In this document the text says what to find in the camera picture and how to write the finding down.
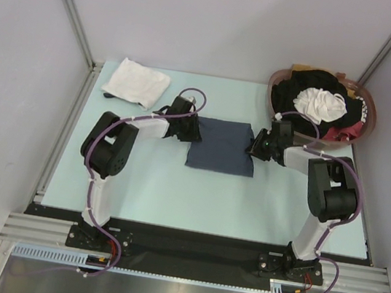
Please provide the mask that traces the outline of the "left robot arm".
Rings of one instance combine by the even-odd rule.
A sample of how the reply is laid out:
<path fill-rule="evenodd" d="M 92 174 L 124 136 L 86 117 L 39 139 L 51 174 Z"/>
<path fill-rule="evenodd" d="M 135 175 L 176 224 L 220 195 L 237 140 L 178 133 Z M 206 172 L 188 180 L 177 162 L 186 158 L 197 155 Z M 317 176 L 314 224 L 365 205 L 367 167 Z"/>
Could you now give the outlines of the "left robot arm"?
<path fill-rule="evenodd" d="M 92 249 L 103 248 L 109 240 L 108 230 L 102 227 L 111 219 L 106 185 L 124 169 L 136 142 L 173 136 L 183 142 L 202 140 L 195 102 L 192 97 L 178 95 L 171 105 L 149 115 L 122 119 L 113 112 L 104 112 L 100 116 L 80 148 L 90 176 L 82 212 L 89 226 L 83 238 Z"/>

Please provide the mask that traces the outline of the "white graphic tank top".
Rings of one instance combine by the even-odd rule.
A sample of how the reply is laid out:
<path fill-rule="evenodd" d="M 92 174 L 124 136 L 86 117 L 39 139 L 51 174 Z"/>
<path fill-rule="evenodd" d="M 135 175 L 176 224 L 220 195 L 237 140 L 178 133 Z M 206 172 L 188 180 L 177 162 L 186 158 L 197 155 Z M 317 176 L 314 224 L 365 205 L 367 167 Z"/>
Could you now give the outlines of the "white graphic tank top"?
<path fill-rule="evenodd" d="M 168 75 L 125 58 L 101 89 L 147 111 L 160 99 L 171 81 Z"/>

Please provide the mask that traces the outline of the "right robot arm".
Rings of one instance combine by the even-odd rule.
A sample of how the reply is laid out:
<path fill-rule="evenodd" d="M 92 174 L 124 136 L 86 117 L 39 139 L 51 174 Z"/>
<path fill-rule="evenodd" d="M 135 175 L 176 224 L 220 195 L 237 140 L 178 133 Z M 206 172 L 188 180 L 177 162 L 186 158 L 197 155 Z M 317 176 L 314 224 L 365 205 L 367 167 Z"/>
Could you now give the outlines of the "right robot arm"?
<path fill-rule="evenodd" d="M 327 155 L 312 143 L 296 146 L 294 134 L 292 122 L 273 119 L 272 127 L 261 129 L 246 152 L 307 177 L 309 216 L 281 262 L 285 277 L 298 280 L 319 262 L 320 250 L 333 229 L 358 216 L 362 191 L 351 159 Z"/>

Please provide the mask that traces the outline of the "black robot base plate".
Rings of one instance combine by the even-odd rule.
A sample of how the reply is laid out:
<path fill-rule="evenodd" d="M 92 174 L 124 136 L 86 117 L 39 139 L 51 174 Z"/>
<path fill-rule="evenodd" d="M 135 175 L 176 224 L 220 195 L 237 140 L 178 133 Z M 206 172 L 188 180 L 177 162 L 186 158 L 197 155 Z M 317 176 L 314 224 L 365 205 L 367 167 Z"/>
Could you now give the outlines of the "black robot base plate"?
<path fill-rule="evenodd" d="M 319 287 L 340 267 L 368 265 L 367 259 L 325 254 L 327 262 L 285 270 L 286 248 L 235 240 L 148 223 L 112 219 L 104 232 L 79 216 L 67 232 L 65 246 L 117 259 L 117 267 L 149 274 L 251 289 L 265 289 L 270 279 L 294 286 Z"/>

